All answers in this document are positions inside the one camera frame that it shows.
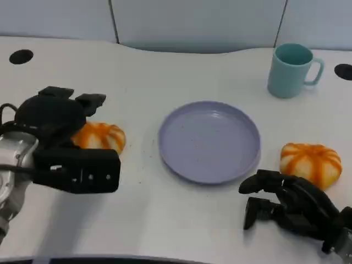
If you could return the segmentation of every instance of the orange striped bun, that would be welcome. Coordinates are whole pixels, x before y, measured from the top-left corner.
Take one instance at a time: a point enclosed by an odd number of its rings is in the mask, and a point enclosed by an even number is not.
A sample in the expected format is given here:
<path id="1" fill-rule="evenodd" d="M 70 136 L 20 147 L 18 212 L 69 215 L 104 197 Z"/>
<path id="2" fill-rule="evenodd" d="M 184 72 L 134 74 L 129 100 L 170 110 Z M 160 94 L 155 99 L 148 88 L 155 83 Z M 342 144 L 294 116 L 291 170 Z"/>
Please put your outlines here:
<path id="1" fill-rule="evenodd" d="M 82 149 L 114 149 L 121 154 L 126 145 L 126 136 L 116 125 L 87 122 L 72 137 L 73 143 Z"/>
<path id="2" fill-rule="evenodd" d="M 325 190 L 338 180 L 342 166 L 340 157 L 331 148 L 289 143 L 281 150 L 280 171 L 303 177 Z"/>

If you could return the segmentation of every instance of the robotic arm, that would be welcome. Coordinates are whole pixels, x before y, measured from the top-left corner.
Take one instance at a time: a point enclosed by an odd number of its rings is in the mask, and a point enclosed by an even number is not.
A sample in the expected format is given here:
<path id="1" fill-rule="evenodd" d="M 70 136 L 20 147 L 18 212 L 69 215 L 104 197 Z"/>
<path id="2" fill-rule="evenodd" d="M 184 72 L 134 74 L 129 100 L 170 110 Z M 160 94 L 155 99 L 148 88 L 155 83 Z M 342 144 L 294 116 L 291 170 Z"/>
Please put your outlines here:
<path id="1" fill-rule="evenodd" d="M 21 210 L 27 186 L 49 186 L 73 194 L 112 193 L 118 189 L 120 160 L 115 150 L 80 149 L 71 137 L 95 114 L 106 96 L 49 86 L 18 109 L 0 107 L 0 242 Z M 16 111 L 2 124 L 2 111 Z"/>
<path id="2" fill-rule="evenodd" d="M 241 194 L 261 190 L 275 193 L 280 204 L 250 197 L 246 206 L 245 230 L 250 229 L 257 219 L 273 220 L 290 232 L 322 240 L 323 252 L 328 254 L 333 251 L 345 263 L 351 263 L 351 207 L 339 212 L 329 197 L 308 180 L 271 170 L 258 170 L 239 188 Z"/>

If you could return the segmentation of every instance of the teal mug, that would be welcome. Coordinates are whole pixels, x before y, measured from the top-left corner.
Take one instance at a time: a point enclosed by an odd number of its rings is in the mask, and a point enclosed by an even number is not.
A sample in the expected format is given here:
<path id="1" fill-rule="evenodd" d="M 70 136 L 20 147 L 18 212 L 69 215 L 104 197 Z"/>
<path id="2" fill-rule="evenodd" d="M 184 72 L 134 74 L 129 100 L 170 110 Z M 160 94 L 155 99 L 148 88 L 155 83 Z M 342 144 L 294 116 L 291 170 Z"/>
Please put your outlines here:
<path id="1" fill-rule="evenodd" d="M 319 72 L 313 81 L 306 81 L 313 62 L 320 64 Z M 283 44 L 274 50 L 268 90 L 276 97 L 292 98 L 301 92 L 304 85 L 316 85 L 323 71 L 323 60 L 314 58 L 310 49 L 300 44 Z"/>

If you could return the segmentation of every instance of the white table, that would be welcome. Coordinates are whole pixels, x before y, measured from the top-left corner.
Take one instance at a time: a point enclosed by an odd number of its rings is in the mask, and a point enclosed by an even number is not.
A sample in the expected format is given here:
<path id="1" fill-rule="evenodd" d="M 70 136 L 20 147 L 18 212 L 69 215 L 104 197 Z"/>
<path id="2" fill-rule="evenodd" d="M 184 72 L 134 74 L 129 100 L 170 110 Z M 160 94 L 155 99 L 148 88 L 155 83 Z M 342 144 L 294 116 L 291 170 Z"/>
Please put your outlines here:
<path id="1" fill-rule="evenodd" d="M 21 48 L 32 50 L 33 59 L 10 64 L 10 54 Z M 279 100 L 266 89 L 271 48 L 175 54 L 105 42 L 1 37 L 0 103 L 20 105 L 49 85 L 73 88 L 74 95 L 104 93 L 106 103 L 92 119 L 122 127 L 128 143 L 114 194 L 75 196 L 31 185 L 0 257 L 130 254 L 216 264 L 330 263 L 332 257 L 319 253 L 320 243 L 274 223 L 258 222 L 251 235 L 244 235 L 248 197 L 238 193 L 240 181 L 213 188 L 189 184 L 165 169 L 157 146 L 158 128 L 170 111 L 192 101 L 222 101 L 257 124 L 259 168 L 277 170 L 281 147 L 288 142 L 337 150 L 343 173 L 327 194 L 339 209 L 351 206 L 352 82 L 333 69 L 351 63 L 352 53 L 314 54 L 326 62 L 318 87 Z M 272 194 L 260 196 L 275 200 Z"/>

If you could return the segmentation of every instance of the plate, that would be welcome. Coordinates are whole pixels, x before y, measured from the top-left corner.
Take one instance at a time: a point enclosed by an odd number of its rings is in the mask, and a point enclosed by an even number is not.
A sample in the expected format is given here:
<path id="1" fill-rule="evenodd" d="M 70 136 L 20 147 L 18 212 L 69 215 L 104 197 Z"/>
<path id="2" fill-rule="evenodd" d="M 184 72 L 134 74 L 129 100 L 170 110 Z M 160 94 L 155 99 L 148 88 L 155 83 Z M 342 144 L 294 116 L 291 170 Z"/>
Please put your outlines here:
<path id="1" fill-rule="evenodd" d="M 248 174 L 260 159 L 260 136 L 241 110 L 221 102 L 186 104 L 158 135 L 164 163 L 192 182 L 222 184 Z"/>

